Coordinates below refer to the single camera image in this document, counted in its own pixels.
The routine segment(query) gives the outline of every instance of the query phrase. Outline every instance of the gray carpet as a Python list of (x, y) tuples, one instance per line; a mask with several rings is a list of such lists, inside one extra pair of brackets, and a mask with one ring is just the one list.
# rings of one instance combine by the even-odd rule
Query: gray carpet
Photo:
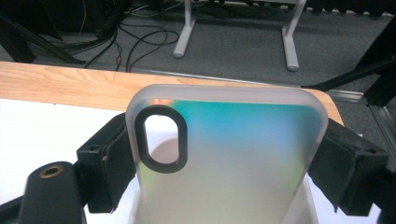
[[(182, 7), (162, 15), (141, 18), (130, 16), (124, 22), (129, 24), (161, 25), (167, 30), (181, 32), (184, 22)], [(273, 8), (268, 8), (271, 15)], [(280, 9), (274, 16), (265, 20), (231, 19), (215, 20), (198, 18), (191, 35), (186, 54), (175, 59), (174, 45), (164, 46), (136, 63), (133, 71), (160, 74), (184, 74), (204, 77), (219, 77), (282, 85), (310, 85), (340, 76), (352, 70), (361, 56), (381, 33), (391, 17), (373, 19), (367, 15), (353, 13), (341, 15), (323, 12), (319, 16), (309, 10), (303, 13), (294, 34), (294, 42), (300, 63), (298, 72), (286, 68), (285, 53), (280, 29), (292, 17), (292, 11)], [(149, 28), (126, 27), (131, 33), (143, 36), (154, 31)], [(68, 42), (94, 39), (88, 34), (62, 33)], [(163, 41), (163, 34), (149, 38), (150, 41)], [(136, 39), (119, 31), (118, 43), (122, 46), (122, 66)], [(105, 45), (98, 49), (77, 54), (76, 57), (88, 61)], [(154, 49), (145, 44), (139, 45), (132, 60)], [(117, 48), (113, 46), (90, 68), (114, 70)], [(12, 61), (0, 49), (0, 60)], [(39, 56), (35, 63), (76, 66), (59, 60)], [(376, 75), (354, 81), (340, 87), (344, 91), (366, 91), (377, 78)], [(396, 104), (389, 104), (390, 112), (396, 115)], [(384, 147), (384, 138), (378, 131), (373, 116), (364, 105), (337, 103), (347, 127), (362, 133), (367, 139)]]

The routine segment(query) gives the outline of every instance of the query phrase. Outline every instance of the camera cutout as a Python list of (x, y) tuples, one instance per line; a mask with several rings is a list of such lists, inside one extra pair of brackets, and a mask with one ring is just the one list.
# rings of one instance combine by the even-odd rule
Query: camera cutout
[[(175, 134), (170, 134), (162, 141), (156, 141), (150, 127), (152, 125), (154, 130), (167, 130), (166, 126), (162, 126), (162, 122), (170, 125), (170, 131), (174, 130)], [(148, 106), (137, 114), (134, 129), (140, 160), (149, 169), (171, 174), (184, 167), (187, 162), (187, 124), (175, 109), (166, 105)]]
[(159, 163), (172, 163), (178, 158), (178, 129), (167, 116), (151, 115), (145, 121), (148, 154)]

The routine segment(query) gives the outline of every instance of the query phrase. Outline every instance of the table leg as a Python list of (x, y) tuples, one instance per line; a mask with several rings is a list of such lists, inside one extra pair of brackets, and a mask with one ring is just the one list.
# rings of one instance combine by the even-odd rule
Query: table leg
[(180, 38), (177, 41), (177, 45), (174, 51), (175, 58), (182, 58), (186, 47), (189, 44), (190, 35), (192, 28), (195, 24), (195, 18), (191, 15), (191, 0), (184, 1), (184, 11), (185, 11), (185, 24), (183, 31), (181, 32)]
[(297, 26), (297, 22), (303, 13), (306, 0), (297, 0), (294, 16), (289, 26), (282, 28), (283, 46), (286, 54), (286, 64), (290, 71), (297, 71), (299, 64), (297, 60), (296, 48), (294, 47), (293, 33)]

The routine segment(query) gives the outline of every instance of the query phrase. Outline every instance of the white platform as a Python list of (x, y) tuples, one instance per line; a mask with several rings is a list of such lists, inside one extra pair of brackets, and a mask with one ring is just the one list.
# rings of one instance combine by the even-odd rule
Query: white platform
[[(0, 99), (0, 204), (23, 194), (27, 176), (53, 161), (77, 160), (76, 150), (120, 111), (51, 105)], [(347, 217), (333, 212), (332, 205), (309, 177), (318, 223), (376, 223), (379, 209), (369, 217)], [(89, 214), (88, 223), (129, 223), (136, 178), (122, 196), (113, 214)]]

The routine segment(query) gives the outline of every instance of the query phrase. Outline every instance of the phone back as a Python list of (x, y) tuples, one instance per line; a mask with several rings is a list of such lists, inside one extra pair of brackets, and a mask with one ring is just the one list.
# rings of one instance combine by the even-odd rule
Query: phone back
[[(148, 150), (145, 121), (177, 125), (177, 158)], [(295, 89), (154, 85), (126, 113), (150, 224), (281, 223), (327, 127), (324, 106)]]

